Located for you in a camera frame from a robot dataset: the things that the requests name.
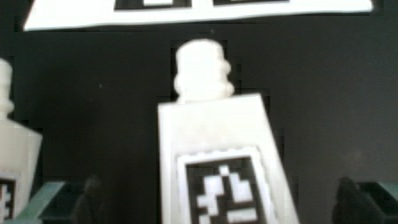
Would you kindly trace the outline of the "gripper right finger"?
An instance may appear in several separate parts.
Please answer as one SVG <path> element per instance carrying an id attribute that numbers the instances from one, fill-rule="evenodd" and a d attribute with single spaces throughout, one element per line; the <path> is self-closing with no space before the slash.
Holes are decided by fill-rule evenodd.
<path id="1" fill-rule="evenodd" d="M 398 183 L 340 180 L 334 224 L 398 224 Z"/>

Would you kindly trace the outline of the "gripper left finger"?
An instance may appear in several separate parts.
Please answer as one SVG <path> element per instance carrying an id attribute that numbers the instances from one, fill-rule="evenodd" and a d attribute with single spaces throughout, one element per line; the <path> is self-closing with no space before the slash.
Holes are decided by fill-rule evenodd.
<path id="1" fill-rule="evenodd" d="M 11 224 L 105 224 L 98 177 L 89 177 L 84 182 L 48 182 Z"/>

